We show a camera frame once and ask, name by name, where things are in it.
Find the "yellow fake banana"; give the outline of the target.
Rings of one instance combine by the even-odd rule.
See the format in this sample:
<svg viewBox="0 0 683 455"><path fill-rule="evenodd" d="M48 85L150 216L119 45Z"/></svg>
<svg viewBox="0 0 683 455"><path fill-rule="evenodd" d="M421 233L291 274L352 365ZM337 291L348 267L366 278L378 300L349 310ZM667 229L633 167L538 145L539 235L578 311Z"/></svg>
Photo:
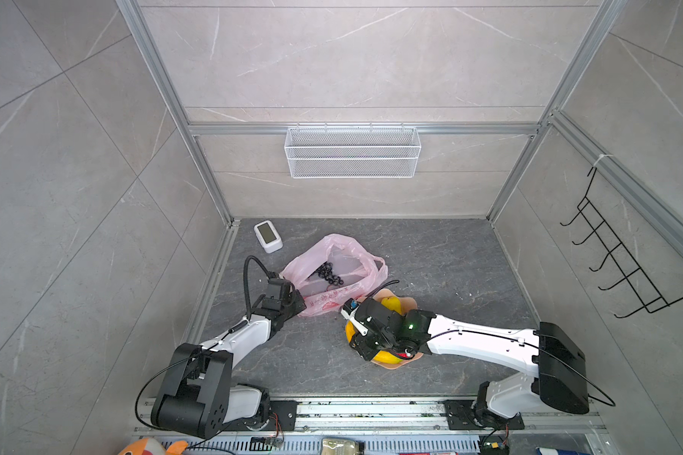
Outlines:
<svg viewBox="0 0 683 455"><path fill-rule="evenodd" d="M354 325L351 322L347 322L345 324L345 336L346 336L347 342L351 343L352 337L354 337L354 335L357 335L357 334L358 334L358 331L354 327ZM373 357L372 361L376 362L379 365L398 365L398 364L402 363L402 359L397 358L396 356L393 356L392 354L390 354L388 352L384 352L384 351L377 353Z"/></svg>

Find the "pink scalloped plastic bowl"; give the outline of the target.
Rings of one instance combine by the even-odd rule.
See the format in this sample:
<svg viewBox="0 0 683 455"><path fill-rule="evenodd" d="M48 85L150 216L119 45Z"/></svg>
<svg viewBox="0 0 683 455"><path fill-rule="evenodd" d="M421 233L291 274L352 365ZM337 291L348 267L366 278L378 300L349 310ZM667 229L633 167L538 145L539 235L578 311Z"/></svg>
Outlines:
<svg viewBox="0 0 683 455"><path fill-rule="evenodd" d="M395 297L398 297L398 296L395 295L390 289L388 289L388 288L383 288L382 290L379 290L379 292L373 297L373 299L374 299L375 301L381 302L381 300L382 300L384 297L387 297L387 296L395 296ZM413 298L409 298L409 297L402 297L402 298L401 298L401 297L398 297L398 298L400 299L400 301L401 301L401 303L402 303L402 308L403 308L403 310L404 310L404 314L403 314L402 316L406 315L406 314L407 314L409 311L411 311L411 310L417 310L417 309L419 308L419 306L417 305L417 302L416 302L415 299L413 299ZM379 364L377 364L376 362L373 362L372 360L371 360L371 362L372 362L373 364L378 365L379 367L383 367L383 368L385 368L385 369L387 369L387 370L396 370L396 369L402 367L403 365L409 364L409 363L411 363L411 362L413 362L413 361L415 361L415 360L418 360L418 359L420 359L420 358L422 358L422 357L423 357L423 354L422 354L422 353L417 353L417 354L414 355L414 356L406 356L406 355L397 356L397 358L402 359L402 363L400 363L400 364L398 364L398 365L379 365Z"/></svg>

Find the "black fake grapes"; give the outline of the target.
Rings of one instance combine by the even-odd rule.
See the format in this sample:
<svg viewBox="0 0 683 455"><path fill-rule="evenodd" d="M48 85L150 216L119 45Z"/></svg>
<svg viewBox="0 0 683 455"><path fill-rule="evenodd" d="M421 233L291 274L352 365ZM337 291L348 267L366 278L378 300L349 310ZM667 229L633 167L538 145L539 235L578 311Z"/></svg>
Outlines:
<svg viewBox="0 0 683 455"><path fill-rule="evenodd" d="M333 264L330 262L324 262L316 269L315 273L330 286L343 286L345 284L342 277L334 273Z"/></svg>

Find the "yellow fake lemon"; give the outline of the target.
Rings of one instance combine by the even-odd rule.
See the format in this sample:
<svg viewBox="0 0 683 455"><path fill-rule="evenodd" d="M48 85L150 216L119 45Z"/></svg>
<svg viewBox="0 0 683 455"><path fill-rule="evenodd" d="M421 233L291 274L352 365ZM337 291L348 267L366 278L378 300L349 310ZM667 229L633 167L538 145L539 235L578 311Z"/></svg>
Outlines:
<svg viewBox="0 0 683 455"><path fill-rule="evenodd" d="M403 315L403 314L404 314L404 310L403 310L403 308L402 308L402 303L401 303L401 301L400 301L400 299L399 299L398 297L395 297L395 296L387 296L387 297L384 297L384 298L381 300L381 304L382 304L385 308L387 308L387 309L389 309L389 310L391 310L391 311L394 311L394 312L396 312L396 313L398 313L398 314L400 314L400 315Z"/></svg>

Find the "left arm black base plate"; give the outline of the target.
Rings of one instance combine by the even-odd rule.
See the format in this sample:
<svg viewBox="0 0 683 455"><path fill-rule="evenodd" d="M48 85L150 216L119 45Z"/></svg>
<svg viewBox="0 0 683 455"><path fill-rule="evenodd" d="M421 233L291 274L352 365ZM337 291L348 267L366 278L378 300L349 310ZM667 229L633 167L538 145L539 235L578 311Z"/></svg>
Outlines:
<svg viewBox="0 0 683 455"><path fill-rule="evenodd" d="M252 418L238 419L224 424L224 431L279 431L287 432L295 428L298 401L271 400L263 404L257 415Z"/></svg>

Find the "pink plastic bag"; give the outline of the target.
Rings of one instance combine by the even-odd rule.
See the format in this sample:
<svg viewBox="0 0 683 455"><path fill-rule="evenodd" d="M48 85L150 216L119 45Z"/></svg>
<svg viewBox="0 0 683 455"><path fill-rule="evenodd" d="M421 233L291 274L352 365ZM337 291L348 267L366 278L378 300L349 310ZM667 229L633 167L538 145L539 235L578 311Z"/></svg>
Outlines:
<svg viewBox="0 0 683 455"><path fill-rule="evenodd" d="M330 286L315 271L324 262L333 264L343 286ZM304 318L339 310L349 299L358 299L387 281L385 261L368 252L357 240L341 234L328 234L308 251L292 260L281 272L304 297Z"/></svg>

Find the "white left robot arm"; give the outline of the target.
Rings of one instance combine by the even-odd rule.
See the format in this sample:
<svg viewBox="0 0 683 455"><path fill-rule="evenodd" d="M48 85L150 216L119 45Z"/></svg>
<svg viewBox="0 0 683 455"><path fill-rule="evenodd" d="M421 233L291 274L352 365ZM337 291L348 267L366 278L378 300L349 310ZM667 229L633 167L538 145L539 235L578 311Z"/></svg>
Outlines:
<svg viewBox="0 0 683 455"><path fill-rule="evenodd" d="M233 368L304 310L304 298L291 282L270 278L250 316L213 339L178 346L162 373L151 427L200 439L211 439L233 425L263 428L271 418L269 392L233 385Z"/></svg>

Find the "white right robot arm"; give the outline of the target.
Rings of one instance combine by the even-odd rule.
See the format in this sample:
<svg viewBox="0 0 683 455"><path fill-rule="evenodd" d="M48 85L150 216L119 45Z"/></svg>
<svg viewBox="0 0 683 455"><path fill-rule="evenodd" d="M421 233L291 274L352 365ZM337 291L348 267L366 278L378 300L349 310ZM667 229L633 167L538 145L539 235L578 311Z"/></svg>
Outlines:
<svg viewBox="0 0 683 455"><path fill-rule="evenodd" d="M556 324L481 326L420 309L400 313L371 297L347 301L341 315L350 347L366 361L387 355L401 365L419 355L464 356L514 370L511 377L479 386L471 407L477 426L501 428L542 407L576 415L589 411L584 353Z"/></svg>

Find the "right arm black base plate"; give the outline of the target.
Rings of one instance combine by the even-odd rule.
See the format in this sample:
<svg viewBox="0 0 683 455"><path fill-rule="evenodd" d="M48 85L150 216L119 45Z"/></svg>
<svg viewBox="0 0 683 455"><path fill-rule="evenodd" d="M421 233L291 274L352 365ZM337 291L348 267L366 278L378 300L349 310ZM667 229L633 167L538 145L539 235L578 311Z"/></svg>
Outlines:
<svg viewBox="0 0 683 455"><path fill-rule="evenodd" d="M501 417L474 400L444 400L444 415L450 430L523 430L521 415Z"/></svg>

